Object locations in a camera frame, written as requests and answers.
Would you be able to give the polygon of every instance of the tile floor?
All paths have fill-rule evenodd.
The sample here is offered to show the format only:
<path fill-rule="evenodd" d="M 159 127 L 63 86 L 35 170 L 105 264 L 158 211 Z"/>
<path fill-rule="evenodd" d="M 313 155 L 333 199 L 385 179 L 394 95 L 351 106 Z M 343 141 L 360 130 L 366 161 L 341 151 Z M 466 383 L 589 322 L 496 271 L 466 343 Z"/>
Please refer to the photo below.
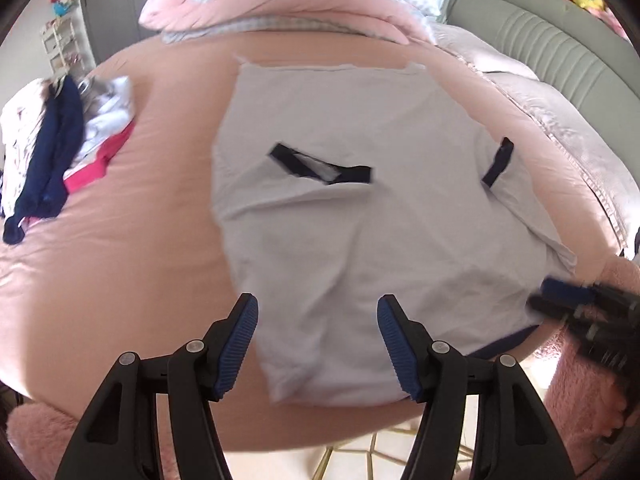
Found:
<path fill-rule="evenodd" d="M 536 391 L 544 398 L 557 361 L 529 358 L 521 363 Z M 478 397 L 466 402 L 461 448 L 473 449 L 476 442 Z M 399 480 L 414 443 L 419 420 L 397 428 L 360 437 L 352 442 L 323 449 L 274 453 L 229 453 L 227 459 L 234 480 Z M 470 466 L 464 453 L 461 467 Z"/>

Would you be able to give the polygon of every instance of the bed frame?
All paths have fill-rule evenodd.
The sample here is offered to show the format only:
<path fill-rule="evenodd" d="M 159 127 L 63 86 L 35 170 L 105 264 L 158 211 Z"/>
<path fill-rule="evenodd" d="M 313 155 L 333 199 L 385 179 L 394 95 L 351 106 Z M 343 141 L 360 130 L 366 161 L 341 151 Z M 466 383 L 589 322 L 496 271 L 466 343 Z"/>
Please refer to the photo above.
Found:
<path fill-rule="evenodd" d="M 628 41 L 569 0 L 448 0 L 444 22 L 559 90 L 640 183 L 640 58 Z"/>

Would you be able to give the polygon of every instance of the wall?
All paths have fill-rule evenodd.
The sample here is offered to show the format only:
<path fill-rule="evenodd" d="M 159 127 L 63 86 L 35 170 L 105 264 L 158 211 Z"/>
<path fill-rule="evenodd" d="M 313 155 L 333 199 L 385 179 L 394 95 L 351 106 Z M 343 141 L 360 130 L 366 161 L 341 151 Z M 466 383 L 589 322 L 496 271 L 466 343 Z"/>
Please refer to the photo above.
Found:
<path fill-rule="evenodd" d="M 40 31 L 53 18 L 49 0 L 31 0 L 0 44 L 0 109 L 28 82 L 52 75 Z M 90 68 L 94 66 L 94 60 L 79 6 L 72 11 L 72 20 L 84 62 Z"/>

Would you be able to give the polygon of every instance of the pillow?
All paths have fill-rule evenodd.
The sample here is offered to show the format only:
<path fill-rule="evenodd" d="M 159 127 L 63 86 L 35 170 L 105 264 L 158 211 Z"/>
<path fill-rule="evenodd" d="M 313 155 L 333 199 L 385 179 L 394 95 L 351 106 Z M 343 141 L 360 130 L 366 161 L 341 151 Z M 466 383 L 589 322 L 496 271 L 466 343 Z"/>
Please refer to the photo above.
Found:
<path fill-rule="evenodd" d="M 564 152 L 598 197 L 620 246 L 632 248 L 640 227 L 640 190 L 602 137 L 551 85 L 511 74 L 490 74 L 487 78 Z"/>
<path fill-rule="evenodd" d="M 538 76 L 527 65 L 498 52 L 464 28 L 431 23 L 431 30 L 442 50 L 460 58 L 480 72 L 508 72 L 538 81 Z"/>

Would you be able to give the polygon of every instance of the navy blue clothing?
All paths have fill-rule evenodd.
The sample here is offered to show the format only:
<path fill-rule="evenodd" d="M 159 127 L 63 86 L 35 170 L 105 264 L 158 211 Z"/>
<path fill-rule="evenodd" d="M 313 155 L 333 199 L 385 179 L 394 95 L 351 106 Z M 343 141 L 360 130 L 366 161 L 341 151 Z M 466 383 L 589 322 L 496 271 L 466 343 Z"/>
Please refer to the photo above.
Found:
<path fill-rule="evenodd" d="M 475 357 L 477 359 L 493 359 L 497 355 L 507 354 L 516 346 L 521 345 L 524 341 L 533 334 L 539 325 L 529 326 L 527 328 L 523 328 L 519 332 L 515 334 L 508 335 L 507 337 L 503 337 L 502 339 L 498 339 L 498 341 L 494 341 L 493 343 L 489 343 L 487 346 L 476 350 L 472 354 L 469 354 L 469 357 Z"/>
<path fill-rule="evenodd" d="M 18 227 L 23 218 L 54 218 L 60 214 L 68 197 L 64 174 L 84 141 L 82 101 L 73 79 L 65 77 L 57 96 L 52 87 L 49 92 L 24 188 L 15 201 L 14 216 L 4 222 L 2 240 L 8 244 L 23 240 L 24 231 Z"/>

